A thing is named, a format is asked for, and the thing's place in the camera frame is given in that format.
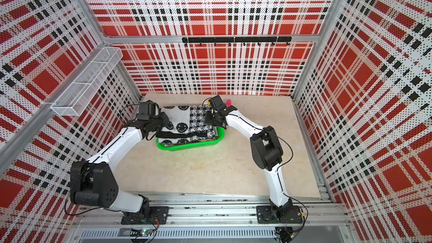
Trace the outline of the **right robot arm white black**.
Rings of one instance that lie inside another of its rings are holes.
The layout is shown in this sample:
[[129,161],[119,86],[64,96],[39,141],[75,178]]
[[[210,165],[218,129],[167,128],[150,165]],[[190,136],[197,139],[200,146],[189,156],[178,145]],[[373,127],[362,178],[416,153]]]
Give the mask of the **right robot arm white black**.
[[293,204],[282,175],[284,154],[281,139],[273,127],[263,127],[247,117],[234,106],[229,106],[217,95],[208,99],[211,111],[206,112],[205,122],[214,127],[236,129],[250,141],[254,163],[264,171],[270,191],[270,212],[272,219],[286,222],[293,214],[300,214],[299,207]]

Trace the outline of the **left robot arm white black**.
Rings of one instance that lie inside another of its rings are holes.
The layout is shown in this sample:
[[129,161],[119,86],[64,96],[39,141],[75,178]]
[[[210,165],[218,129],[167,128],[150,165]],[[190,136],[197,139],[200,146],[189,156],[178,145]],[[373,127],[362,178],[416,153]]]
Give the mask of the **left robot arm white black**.
[[129,151],[149,134],[169,124],[166,113],[152,101],[138,104],[136,117],[120,133],[88,160],[74,162],[70,169],[70,202],[92,209],[150,215],[149,201],[142,195],[120,189],[114,171]]

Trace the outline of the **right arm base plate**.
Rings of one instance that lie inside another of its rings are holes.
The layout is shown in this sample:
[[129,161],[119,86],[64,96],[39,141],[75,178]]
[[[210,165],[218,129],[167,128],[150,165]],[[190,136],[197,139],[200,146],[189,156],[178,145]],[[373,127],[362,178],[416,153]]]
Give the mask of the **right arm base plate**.
[[299,206],[292,206],[286,210],[282,217],[271,206],[257,206],[256,217],[259,224],[302,224],[303,215]]

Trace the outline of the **black white patterned scarf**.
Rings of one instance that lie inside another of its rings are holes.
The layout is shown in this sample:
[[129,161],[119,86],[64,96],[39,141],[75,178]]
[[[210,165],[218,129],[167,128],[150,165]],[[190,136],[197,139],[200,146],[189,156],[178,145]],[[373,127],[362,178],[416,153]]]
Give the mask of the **black white patterned scarf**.
[[169,123],[157,133],[158,143],[170,147],[216,140],[217,129],[205,121],[208,111],[208,105],[162,107]]

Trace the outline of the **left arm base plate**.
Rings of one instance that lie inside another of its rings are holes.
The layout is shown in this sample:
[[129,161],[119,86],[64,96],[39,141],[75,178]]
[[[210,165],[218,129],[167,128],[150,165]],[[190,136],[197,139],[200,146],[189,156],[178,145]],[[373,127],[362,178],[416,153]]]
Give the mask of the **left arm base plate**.
[[149,207],[143,212],[123,213],[122,225],[165,225],[167,222],[169,207]]

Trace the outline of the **green plastic basket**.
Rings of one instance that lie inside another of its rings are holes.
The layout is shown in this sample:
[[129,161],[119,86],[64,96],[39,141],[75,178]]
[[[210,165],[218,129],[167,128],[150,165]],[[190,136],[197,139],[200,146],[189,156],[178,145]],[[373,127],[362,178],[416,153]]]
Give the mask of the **green plastic basket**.
[[160,150],[163,151],[180,151],[180,150],[188,150],[188,149],[195,149],[199,147],[207,147],[207,146],[214,146],[217,145],[223,138],[225,137],[225,129],[222,127],[217,127],[217,138],[209,141],[201,141],[201,142],[194,142],[194,143],[188,143],[188,144],[180,144],[180,145],[174,145],[174,146],[165,146],[164,144],[160,143],[160,139],[156,139],[156,145]]

